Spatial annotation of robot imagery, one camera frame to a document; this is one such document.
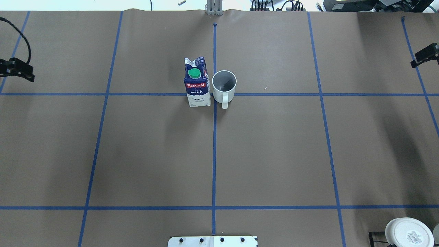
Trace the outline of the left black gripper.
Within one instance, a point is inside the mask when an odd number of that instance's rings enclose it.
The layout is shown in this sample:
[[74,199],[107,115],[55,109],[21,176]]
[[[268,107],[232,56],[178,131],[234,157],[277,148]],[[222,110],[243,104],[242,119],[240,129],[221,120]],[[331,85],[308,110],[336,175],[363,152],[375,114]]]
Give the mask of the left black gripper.
[[21,61],[18,58],[10,58],[9,60],[0,60],[0,77],[21,77],[30,82],[34,82],[33,66]]

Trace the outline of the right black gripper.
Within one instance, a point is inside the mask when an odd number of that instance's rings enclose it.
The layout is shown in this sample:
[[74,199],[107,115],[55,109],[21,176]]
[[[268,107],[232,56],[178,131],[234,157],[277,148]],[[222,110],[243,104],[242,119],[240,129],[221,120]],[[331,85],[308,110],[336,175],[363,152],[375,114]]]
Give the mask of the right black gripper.
[[432,43],[415,53],[414,59],[411,61],[411,67],[416,68],[419,65],[432,60],[436,60],[437,63],[439,63],[438,59],[439,46],[437,43]]

